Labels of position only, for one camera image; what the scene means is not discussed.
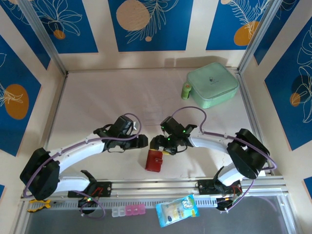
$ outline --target beige wall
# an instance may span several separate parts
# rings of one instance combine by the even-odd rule
[[[220,0],[194,0],[186,51],[119,53],[107,0],[83,0],[98,53],[61,54],[73,70],[200,67],[211,62],[237,66],[245,50],[206,51],[210,30]]]
[[[0,184],[5,185],[5,192],[0,201],[0,232],[1,234],[8,234],[24,187],[19,178],[20,173],[32,152],[41,144],[51,105],[57,87],[61,84],[62,75],[52,62],[48,71],[45,70],[1,7],[0,22],[0,35],[41,83],[41,90],[18,155],[14,157],[0,150]]]
[[[262,134],[289,189],[304,233],[312,229],[312,200],[303,179],[312,176],[312,141],[291,151],[264,79],[312,16],[311,0],[300,0],[270,50],[257,66],[253,59],[244,77]]]

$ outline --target metal frame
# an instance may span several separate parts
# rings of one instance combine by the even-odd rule
[[[270,26],[273,18],[275,17],[281,3],[283,0],[270,0],[271,3],[267,8],[264,16],[262,17],[259,26],[257,27],[254,36],[252,37],[245,54],[238,65],[238,72],[240,74],[244,73],[247,68],[249,61],[254,56],[254,52],[257,49],[259,43],[261,42],[264,34],[267,32],[268,27]]]
[[[219,195],[201,195],[195,187],[199,179],[211,178],[177,178],[177,179],[144,179],[144,180],[109,180],[112,182],[111,197],[101,198],[100,202],[106,208],[114,206],[131,205],[138,202],[147,204],[151,209],[156,204],[170,201],[174,198],[194,194],[200,207],[212,207],[209,201]],[[251,180],[241,181],[242,190],[245,192],[250,186]],[[78,210],[79,198],[68,198],[67,193],[59,193],[49,199],[58,201],[57,205],[52,205],[57,210]],[[301,233],[300,227],[296,224],[293,211],[288,200],[288,190],[282,176],[259,177],[254,181],[254,186],[250,189],[247,196],[277,196],[280,209],[289,233]],[[30,214],[27,209],[34,208],[34,204],[29,203],[30,198],[24,198],[19,205],[19,213],[16,216],[16,224],[12,227],[10,234],[22,234],[25,232]]]
[[[53,117],[51,119],[51,124],[50,124],[50,127],[48,129],[47,138],[45,139],[45,143],[44,143],[44,147],[45,148],[48,147],[49,140],[50,140],[53,128],[54,128],[55,119],[56,119],[58,111],[59,111],[59,105],[61,103],[61,100],[62,100],[62,97],[63,97],[63,93],[64,93],[64,90],[65,90],[65,87],[66,87],[67,77],[68,77],[68,75],[66,74],[66,76],[64,77],[64,80],[62,82],[61,91],[59,93],[59,97],[58,97],[58,99],[56,101],[56,104],[53,103],[53,106],[55,105],[55,109],[54,109],[54,111],[51,111],[51,113],[50,113],[51,115],[53,115]]]
[[[42,45],[47,50],[48,54],[51,56],[52,60],[56,63],[57,67],[63,74],[66,74],[66,69],[61,62],[59,55],[54,47],[51,39],[49,38],[44,27],[40,23],[34,9],[28,0],[18,0],[21,11],[25,14],[26,19],[30,22],[33,30],[40,39]],[[271,0],[270,6],[266,11],[264,17],[261,20],[260,26],[256,30],[255,36],[252,38],[251,43],[246,49],[242,61],[239,64],[238,70],[235,71],[238,81],[240,83],[240,91],[242,93],[242,98],[247,110],[249,121],[252,127],[252,131],[257,136],[258,139],[262,141],[262,133],[258,125],[258,120],[254,113],[252,102],[250,101],[250,95],[248,89],[246,88],[243,72],[245,71],[250,59],[253,57],[254,52],[262,40],[267,28],[269,27],[276,11],[278,10],[280,4],[283,0]],[[59,109],[59,104],[61,102],[62,94],[66,86],[66,80],[62,85],[61,93],[56,104],[56,110],[53,113],[52,124],[48,132],[48,137],[45,143],[47,146],[56,119],[56,115]],[[199,198],[198,189],[196,189],[195,184],[199,179],[211,179],[211,178],[187,178],[187,179],[145,179],[145,180],[109,180],[112,184],[112,193],[110,198],[101,198],[102,202],[118,202],[122,200],[164,200],[172,199],[177,197],[182,197],[188,194],[194,194],[195,198]],[[242,180],[242,190],[246,191],[251,183],[251,180]],[[285,181],[282,176],[267,176],[259,177],[254,182],[254,186],[250,190],[250,196],[268,196],[276,195],[279,200],[280,208],[284,220],[287,224],[287,229],[290,233],[301,233],[300,228],[296,224],[295,216],[291,209],[290,201],[288,200],[288,190]],[[52,200],[63,200],[65,203],[77,203],[77,198],[67,198],[67,193],[59,193],[58,195],[51,196]],[[200,198],[210,198],[210,197],[220,197],[205,195],[200,196]],[[12,227],[11,234],[21,234],[26,230],[29,213],[27,212],[30,199],[22,199],[18,213],[16,216],[16,224]],[[76,207],[69,206],[68,209],[76,209]]]
[[[42,46],[50,56],[50,58],[54,61],[56,67],[59,71],[66,75],[66,68],[59,57],[58,51],[56,50],[54,44],[51,41],[47,31],[44,29],[38,15],[36,14],[34,8],[28,0],[17,0],[19,4],[19,8],[24,14],[25,18],[29,22],[36,36],[40,40]]]

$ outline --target snack bag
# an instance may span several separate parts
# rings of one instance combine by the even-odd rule
[[[193,195],[172,202],[157,204],[156,211],[162,228],[188,217],[199,216]]]

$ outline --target white table surface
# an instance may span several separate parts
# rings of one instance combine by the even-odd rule
[[[114,123],[130,112],[143,124],[142,134],[150,140],[162,134],[159,124],[176,109],[196,106],[190,97],[182,100],[181,87],[193,69],[130,69],[74,72],[68,75],[48,150],[84,139],[93,130]],[[234,98],[206,109],[206,131],[234,135],[241,128],[251,129],[240,91]],[[184,126],[199,125],[203,114],[186,109],[175,116]],[[96,179],[158,179],[213,177],[231,163],[230,157],[215,150],[189,148],[175,156],[163,156],[161,172],[146,171],[149,147],[123,154],[104,152],[76,163],[67,172],[88,170]]]

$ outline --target purple cable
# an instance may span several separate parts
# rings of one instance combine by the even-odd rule
[[[252,183],[250,184],[250,186],[248,187],[248,189],[244,192],[244,194],[241,196],[241,197],[239,197],[238,199],[237,199],[237,202],[235,202],[230,208],[228,208],[226,211],[221,211],[222,213],[223,212],[229,212],[231,209],[233,209],[234,208],[234,206],[236,206],[243,198],[244,198],[244,196],[249,192],[249,190],[252,188],[252,186],[254,185],[254,179],[252,180]]]
[[[141,132],[141,130],[142,130],[142,124],[141,124],[140,119],[139,119],[135,114],[132,114],[132,113],[125,113],[124,115],[125,115],[125,116],[134,116],[134,117],[137,119],[137,121],[139,122],[139,125],[140,125],[140,128],[139,128],[137,134],[135,134],[135,135],[133,135],[132,137],[129,137],[129,138],[98,137],[98,138],[90,139],[90,140],[87,141],[87,142],[86,142],[86,141],[79,142],[79,143],[77,143],[77,144],[75,144],[75,145],[72,145],[72,146],[66,148],[66,149],[63,149],[60,153],[56,153],[55,155],[53,155],[53,156],[51,156],[50,158],[48,158],[43,164],[41,164],[41,165],[37,168],[37,170],[36,170],[36,171],[33,173],[33,175],[30,177],[29,181],[27,182],[27,184],[26,184],[26,186],[25,186],[25,189],[24,189],[24,191],[23,191],[23,197],[24,197],[24,198],[30,198],[30,197],[32,197],[32,195],[27,195],[27,194],[26,194],[26,193],[27,193],[27,190],[28,190],[28,188],[29,188],[29,186],[30,186],[31,183],[33,182],[33,180],[34,180],[34,178],[36,177],[36,175],[40,172],[40,170],[41,170],[46,164],[48,164],[52,159],[54,159],[54,158],[56,158],[56,157],[58,157],[58,156],[61,156],[62,154],[66,153],[66,152],[68,152],[68,151],[70,151],[70,150],[73,150],[73,149],[75,149],[75,148],[77,148],[77,147],[79,147],[79,146],[81,146],[81,145],[88,144],[88,143],[90,143],[90,142],[99,141],[99,140],[121,140],[121,141],[127,141],[127,140],[132,140],[132,139],[136,138],[136,137],[140,134],[140,132]]]
[[[173,117],[177,112],[179,112],[180,110],[183,110],[183,109],[187,109],[187,108],[193,108],[193,109],[197,109],[197,110],[200,110],[203,114],[204,114],[204,119],[203,121],[200,123],[199,125],[199,129],[200,131],[203,133],[203,134],[206,134],[206,135],[211,135],[211,136],[214,136],[214,137],[224,137],[224,138],[229,138],[229,139],[232,139],[232,140],[236,140],[236,141],[239,141],[245,145],[247,145],[248,147],[252,148],[253,150],[257,151],[258,153],[260,153],[261,155],[263,155],[267,160],[271,161],[271,163],[273,164],[273,167],[267,167],[267,168],[263,168],[262,170],[274,170],[277,168],[277,164],[275,163],[275,161],[273,159],[271,159],[266,153],[264,153],[262,150],[258,149],[257,147],[251,145],[250,143],[242,140],[242,139],[239,139],[239,138],[236,138],[234,136],[227,136],[225,134],[220,134],[220,133],[211,133],[211,132],[205,132],[203,130],[203,125],[205,123],[205,121],[207,120],[207,114],[206,112],[204,112],[202,109],[200,109],[199,107],[196,107],[196,106],[185,106],[185,107],[181,107],[179,109],[177,109],[172,115],[171,117]],[[249,190],[252,188],[254,184],[254,180],[252,181],[252,183],[250,184],[249,188],[246,190],[246,192],[240,197],[237,199],[237,202],[234,203],[233,206],[231,206],[228,210],[226,211],[223,211],[223,212],[228,212],[230,211],[234,206],[236,206],[241,200],[242,198],[249,192]]]
[[[267,160],[269,160],[273,166],[272,167],[266,167],[266,168],[263,168],[262,170],[275,170],[277,168],[277,164],[275,163],[275,161],[270,158],[266,153],[264,153],[262,150],[258,149],[257,147],[251,145],[250,143],[242,140],[242,139],[239,139],[237,137],[234,137],[234,136],[228,136],[228,135],[225,135],[225,134],[220,134],[220,133],[212,133],[212,132],[205,132],[203,130],[203,125],[207,119],[207,114],[206,112],[204,112],[202,109],[196,107],[196,106],[185,106],[185,107],[182,107],[180,109],[177,109],[173,114],[172,114],[172,117],[177,113],[179,112],[180,110],[183,110],[183,109],[186,109],[186,108],[194,108],[194,109],[197,109],[197,110],[200,110],[203,114],[204,114],[204,119],[203,121],[201,122],[200,126],[199,126],[199,129],[200,131],[203,133],[203,134],[206,134],[206,135],[211,135],[211,136],[214,136],[214,137],[224,137],[224,138],[229,138],[229,139],[232,139],[232,140],[236,140],[236,141],[239,141],[245,145],[247,145],[248,147],[252,148],[253,150],[257,151],[259,154],[261,154],[262,156],[264,156]]]
[[[267,201],[267,202],[272,206],[272,208],[274,209],[274,211],[277,212],[276,206],[275,206],[270,200],[268,200],[266,197],[264,197],[264,196],[258,196],[258,198]]]
[[[103,219],[103,218],[105,217],[105,208],[104,208],[104,206],[100,203],[100,201],[94,199],[93,197],[91,197],[91,196],[89,196],[89,195],[87,195],[87,194],[85,194],[85,193],[83,193],[83,192],[80,192],[80,191],[73,191],[73,192],[75,192],[75,193],[77,193],[77,194],[80,194],[80,195],[83,195],[83,196],[85,196],[85,197],[87,197],[87,198],[91,198],[91,199],[92,199],[97,205],[99,205],[99,206],[101,207],[101,209],[103,210],[103,214],[102,214],[101,217],[91,217],[91,216],[89,216],[89,215],[84,215],[84,213],[82,212],[82,208],[83,208],[84,206],[82,205],[82,206],[80,207],[81,216],[86,217],[86,218],[91,218],[91,219]]]

